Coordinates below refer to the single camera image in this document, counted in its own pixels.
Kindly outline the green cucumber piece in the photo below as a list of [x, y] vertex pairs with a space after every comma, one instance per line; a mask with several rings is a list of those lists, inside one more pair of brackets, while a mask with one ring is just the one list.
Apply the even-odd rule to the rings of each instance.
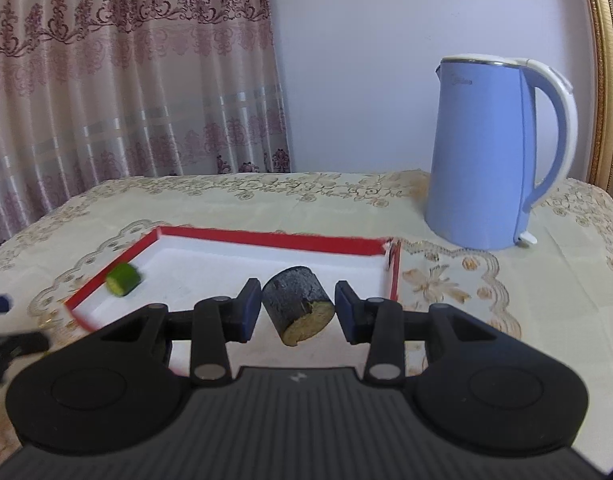
[[114, 266], [105, 277], [105, 284], [110, 294], [124, 297], [142, 281], [139, 270], [127, 262], [120, 262]]

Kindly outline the red shallow tray box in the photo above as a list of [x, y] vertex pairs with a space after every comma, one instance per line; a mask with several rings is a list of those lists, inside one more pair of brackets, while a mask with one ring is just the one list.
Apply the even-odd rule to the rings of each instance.
[[[157, 226], [98, 271], [67, 301], [72, 318], [89, 332], [150, 302], [190, 310], [212, 296], [235, 297], [249, 278], [261, 285], [290, 266], [307, 266], [334, 298], [347, 281], [361, 298], [397, 296], [400, 242], [394, 238], [331, 237]], [[105, 277], [119, 262], [135, 266], [140, 284], [123, 298], [108, 292]], [[228, 344], [234, 375], [241, 366], [352, 366], [362, 373], [369, 347], [351, 346], [334, 318], [320, 333], [287, 347], [264, 308], [248, 344]]]

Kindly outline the blue electric kettle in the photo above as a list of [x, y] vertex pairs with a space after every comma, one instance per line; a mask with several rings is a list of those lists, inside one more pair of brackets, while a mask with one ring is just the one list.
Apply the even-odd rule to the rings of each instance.
[[[531, 246], [530, 212], [569, 173], [578, 111], [569, 80], [532, 58], [442, 58], [425, 220], [448, 242], [478, 250]], [[537, 175], [537, 110], [543, 92], [557, 119], [553, 164]]]

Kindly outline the cream gold floral tablecloth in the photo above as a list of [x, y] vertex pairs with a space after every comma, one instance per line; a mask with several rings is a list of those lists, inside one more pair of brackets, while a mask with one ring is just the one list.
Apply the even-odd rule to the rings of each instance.
[[159, 224], [399, 237], [399, 298], [410, 310], [446, 302], [560, 359], [585, 381], [577, 449], [613, 468], [613, 199], [568, 179], [534, 211], [538, 241], [501, 252], [457, 249], [423, 218], [427, 174], [232, 174], [109, 181], [0, 246], [0, 334], [46, 330], [57, 346], [82, 330], [67, 300]]

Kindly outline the pink floral curtain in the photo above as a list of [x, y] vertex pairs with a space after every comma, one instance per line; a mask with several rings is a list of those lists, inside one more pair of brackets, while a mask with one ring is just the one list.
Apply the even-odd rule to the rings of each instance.
[[0, 0], [0, 245], [107, 180], [289, 168], [270, 0]]

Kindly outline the gold wall panel frame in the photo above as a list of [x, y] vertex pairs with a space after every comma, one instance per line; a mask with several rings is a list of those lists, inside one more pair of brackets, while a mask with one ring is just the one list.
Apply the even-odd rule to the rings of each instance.
[[594, 118], [587, 180], [613, 196], [613, 0], [587, 0], [594, 55]]

